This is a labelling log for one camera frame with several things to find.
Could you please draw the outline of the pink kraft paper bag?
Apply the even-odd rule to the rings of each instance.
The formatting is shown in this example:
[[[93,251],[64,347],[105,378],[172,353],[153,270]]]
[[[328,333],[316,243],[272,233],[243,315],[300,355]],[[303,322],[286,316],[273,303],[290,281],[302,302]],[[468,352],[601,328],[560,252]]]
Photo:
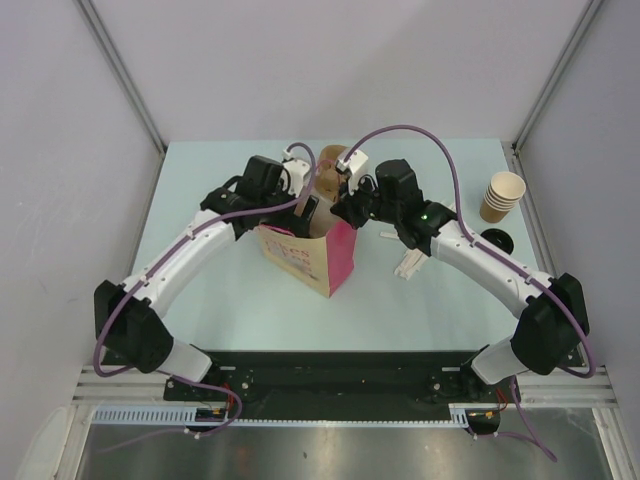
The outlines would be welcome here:
[[[307,237],[281,225],[262,225],[255,233],[268,260],[329,298],[354,270],[357,231],[330,212],[331,200],[317,192],[310,199],[317,205]]]

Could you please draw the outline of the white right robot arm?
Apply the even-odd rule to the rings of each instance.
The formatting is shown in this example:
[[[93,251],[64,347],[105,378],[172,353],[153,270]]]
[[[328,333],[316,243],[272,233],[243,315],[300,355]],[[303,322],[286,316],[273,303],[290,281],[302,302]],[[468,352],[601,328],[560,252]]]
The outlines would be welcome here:
[[[525,371],[548,375],[586,339],[589,322],[582,285],[515,261],[460,222],[456,212],[426,200],[406,160],[389,160],[340,194],[334,215],[359,229],[369,220],[390,224],[412,250],[448,264],[497,298],[517,319],[515,332],[481,349],[461,376],[463,393],[484,401],[500,381]]]

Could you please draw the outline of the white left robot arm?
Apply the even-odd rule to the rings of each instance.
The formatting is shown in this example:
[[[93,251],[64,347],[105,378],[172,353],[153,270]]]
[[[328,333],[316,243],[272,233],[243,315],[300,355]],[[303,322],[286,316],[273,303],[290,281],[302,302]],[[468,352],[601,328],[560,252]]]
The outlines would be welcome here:
[[[108,377],[99,363],[109,349],[127,369],[174,376],[197,398],[214,397],[221,376],[211,369],[211,357],[175,339],[163,318],[213,256],[260,224],[293,213],[311,193],[315,169],[314,159],[289,152],[282,161],[252,156],[242,174],[205,197],[184,231],[149,265],[118,284],[103,281],[94,292],[95,372]]]

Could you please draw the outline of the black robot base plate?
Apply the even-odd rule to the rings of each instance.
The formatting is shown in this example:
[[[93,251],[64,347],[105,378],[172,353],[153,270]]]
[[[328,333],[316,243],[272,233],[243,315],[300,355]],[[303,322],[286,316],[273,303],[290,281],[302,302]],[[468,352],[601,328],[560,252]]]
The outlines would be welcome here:
[[[488,386],[472,377],[470,351],[212,351],[205,377],[243,402],[241,417],[260,421],[421,422],[447,420],[454,403],[493,408],[513,401],[508,379]]]

